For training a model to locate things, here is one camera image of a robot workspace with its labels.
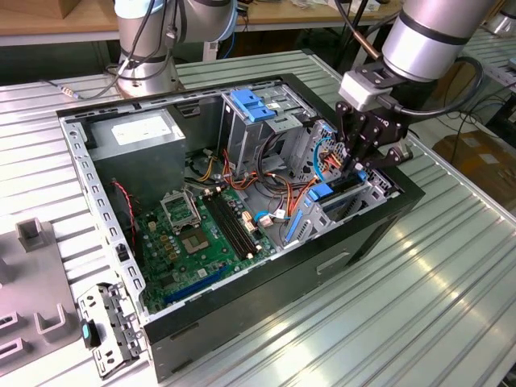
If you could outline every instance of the yellow wire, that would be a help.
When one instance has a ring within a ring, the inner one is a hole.
[[[210,178],[211,168],[213,167],[213,160],[214,160],[214,157],[210,157],[210,163],[208,164],[208,170],[206,171],[206,173],[204,174],[203,177],[198,179],[198,181],[206,181]]]

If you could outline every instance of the pci slot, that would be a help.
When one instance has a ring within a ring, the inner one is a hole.
[[[163,299],[164,303],[172,304],[175,301],[179,301],[182,298],[188,297],[190,294],[194,294],[202,288],[206,288],[207,286],[214,284],[222,278],[223,274],[227,271],[228,268],[229,266],[224,266],[223,268],[219,269],[216,273],[213,273],[210,276],[203,278],[202,280],[177,291],[176,293],[168,295]]]
[[[256,246],[224,198],[214,195],[204,198],[203,202],[236,255],[241,260],[252,258],[257,253]]]

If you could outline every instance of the motherboard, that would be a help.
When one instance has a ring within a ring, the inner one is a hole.
[[[143,300],[150,313],[276,252],[260,228],[244,220],[246,210],[233,189],[197,197],[177,193],[161,204],[135,218],[143,251],[139,267],[147,283]]]

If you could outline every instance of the wooden table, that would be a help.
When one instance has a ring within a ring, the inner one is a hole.
[[[398,2],[392,1],[374,14],[364,14],[361,24],[373,23],[398,8]],[[239,17],[236,30],[243,31],[244,25]],[[303,10],[290,0],[277,4],[254,2],[249,6],[249,31],[340,26],[343,20],[339,12],[330,6]],[[65,19],[0,10],[0,46],[117,40],[118,29],[111,0],[82,0]]]

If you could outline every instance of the sheet metal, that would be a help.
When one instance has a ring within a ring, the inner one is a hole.
[[[187,87],[292,72],[322,99],[339,77],[288,52],[179,66]],[[104,76],[61,81],[83,94]],[[119,95],[113,89],[106,99]],[[0,232],[52,222],[76,298],[113,281],[42,83],[0,88]],[[516,361],[516,221],[416,139],[404,164],[426,196],[360,263],[171,377],[167,385],[496,385]],[[100,385],[81,341],[1,385]],[[152,385],[146,359],[105,385]]]

